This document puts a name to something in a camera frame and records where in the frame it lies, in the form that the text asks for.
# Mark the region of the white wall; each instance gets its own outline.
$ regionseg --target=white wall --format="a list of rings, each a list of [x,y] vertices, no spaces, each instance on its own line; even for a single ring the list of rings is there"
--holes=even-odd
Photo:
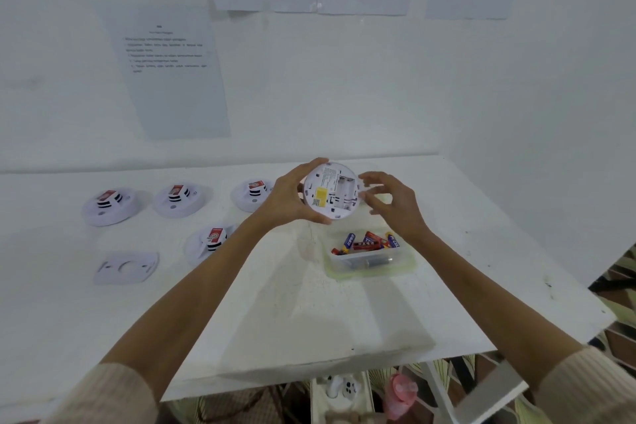
[[[232,137],[160,142],[93,1],[0,0],[0,171],[442,151],[581,281],[634,239],[635,0],[515,0],[497,22],[425,20],[426,0],[406,17],[211,10]]]

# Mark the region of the pink water bottle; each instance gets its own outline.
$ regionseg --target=pink water bottle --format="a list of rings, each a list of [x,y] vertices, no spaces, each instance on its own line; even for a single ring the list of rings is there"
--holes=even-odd
[[[402,374],[393,374],[384,387],[384,413],[397,420],[415,404],[417,384]]]

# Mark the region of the person's left hand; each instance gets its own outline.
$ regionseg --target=person's left hand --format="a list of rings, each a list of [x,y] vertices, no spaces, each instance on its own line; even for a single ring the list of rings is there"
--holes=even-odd
[[[278,178],[274,189],[260,208],[254,212],[254,216],[264,219],[272,228],[296,219],[307,219],[314,223],[330,225],[331,219],[328,216],[312,210],[298,197],[298,193],[303,192],[302,185],[299,184],[300,180],[328,161],[328,158],[316,158]]]

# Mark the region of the hand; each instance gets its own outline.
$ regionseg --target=hand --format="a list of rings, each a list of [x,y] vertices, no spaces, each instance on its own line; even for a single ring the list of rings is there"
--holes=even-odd
[[[417,237],[431,232],[417,206],[415,192],[402,181],[386,172],[376,171],[363,172],[359,178],[365,187],[380,185],[362,191],[359,196],[371,206],[371,214],[379,214],[404,240],[414,241]],[[384,193],[393,195],[390,204],[383,203],[374,196]]]
[[[298,196],[303,192],[300,180],[315,168],[328,162],[327,158],[316,158],[301,164],[276,180],[274,189],[254,215],[263,218],[272,228],[296,219],[307,219],[314,223],[330,225],[331,219],[307,206]]]

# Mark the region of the sleeve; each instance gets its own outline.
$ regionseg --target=sleeve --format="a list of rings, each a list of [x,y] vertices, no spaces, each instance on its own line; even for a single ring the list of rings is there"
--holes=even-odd
[[[99,364],[42,421],[45,424],[154,424],[158,410],[146,381],[122,364]]]
[[[536,399],[553,424],[636,423],[636,380],[595,348],[552,369]]]

